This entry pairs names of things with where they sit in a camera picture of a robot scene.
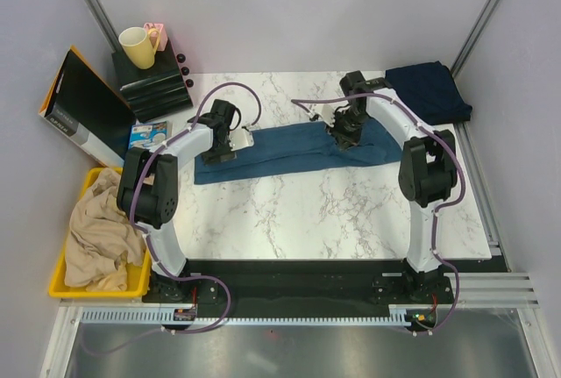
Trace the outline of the teal blue t-shirt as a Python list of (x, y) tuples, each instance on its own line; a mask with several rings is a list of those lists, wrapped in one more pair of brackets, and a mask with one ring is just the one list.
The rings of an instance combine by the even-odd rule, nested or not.
[(235, 158), (207, 165), (195, 159), (194, 184), (206, 185), (331, 168), (368, 168), (401, 160), (401, 147), (389, 132), (371, 119), (363, 126), (359, 144), (337, 146), (323, 123), (305, 123), (257, 130), (254, 144), (235, 152)]

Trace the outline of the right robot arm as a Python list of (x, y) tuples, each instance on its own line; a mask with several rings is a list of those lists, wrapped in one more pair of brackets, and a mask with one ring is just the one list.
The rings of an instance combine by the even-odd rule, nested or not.
[(406, 256), (414, 271), (401, 280), (402, 294), (421, 302), (433, 291), (425, 273), (439, 268), (437, 213), (463, 176), (458, 173), (455, 137), (449, 130), (434, 131), (387, 87), (383, 78), (367, 80), (359, 71), (339, 82), (347, 107), (333, 110), (327, 131), (342, 150), (359, 144), (364, 124), (376, 120), (401, 149), (398, 184), (409, 201), (410, 240)]

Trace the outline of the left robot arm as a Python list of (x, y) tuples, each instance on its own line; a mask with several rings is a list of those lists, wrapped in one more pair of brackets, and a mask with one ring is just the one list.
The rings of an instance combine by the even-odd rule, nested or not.
[(187, 128), (168, 142), (149, 149), (127, 151), (117, 192), (117, 207), (133, 228), (141, 232), (153, 271), (164, 276), (162, 292), (174, 302), (185, 301), (192, 292), (173, 217), (179, 202), (179, 171), (200, 156), (206, 164), (233, 160), (231, 122), (241, 118), (232, 103), (217, 100), (210, 112), (195, 117)]

